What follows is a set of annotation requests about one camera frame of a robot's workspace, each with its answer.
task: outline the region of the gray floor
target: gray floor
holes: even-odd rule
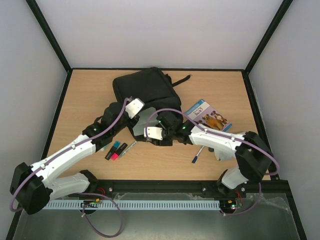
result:
[[[116,240],[296,240],[292,214],[283,198],[264,195],[256,208],[240,216],[218,211],[128,210],[124,228]],[[101,232],[111,235],[119,227],[115,210],[100,210],[90,220]],[[77,210],[42,210],[22,213],[15,240],[100,240]]]

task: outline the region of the wooden table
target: wooden table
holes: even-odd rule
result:
[[[101,116],[110,103],[116,102],[112,87],[114,78],[134,73],[134,70],[74,70],[57,121],[49,155],[73,141],[82,130]],[[182,111],[204,99],[231,123],[231,133],[257,132],[240,71],[164,71],[176,82],[187,75],[190,80],[174,89],[181,98]],[[127,128],[114,141],[130,145],[134,138]],[[197,145],[154,146],[138,142],[116,161],[105,160],[106,151],[86,157],[61,176],[88,169],[98,179],[105,180],[217,180],[222,172],[236,164],[232,159],[219,162],[206,147],[195,164],[191,163],[200,149]]]

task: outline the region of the white wall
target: white wall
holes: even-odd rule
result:
[[[248,64],[282,0],[37,0],[72,67]]]
[[[66,72],[25,0],[0,7],[0,239],[15,167],[40,160]]]
[[[308,239],[320,235],[319,11],[318,0],[293,1],[250,74]]]

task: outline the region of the book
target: book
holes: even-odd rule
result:
[[[193,105],[185,114],[196,123],[211,129],[225,132],[232,126],[225,117],[203,99]]]

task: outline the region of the perforated metal strip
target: perforated metal strip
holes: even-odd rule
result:
[[[83,208],[83,200],[52,200],[43,209],[46,210],[79,210]],[[151,201],[151,200],[117,200],[121,210],[220,210],[219,201]],[[104,200],[100,204],[92,204],[86,209],[116,210],[112,202]]]

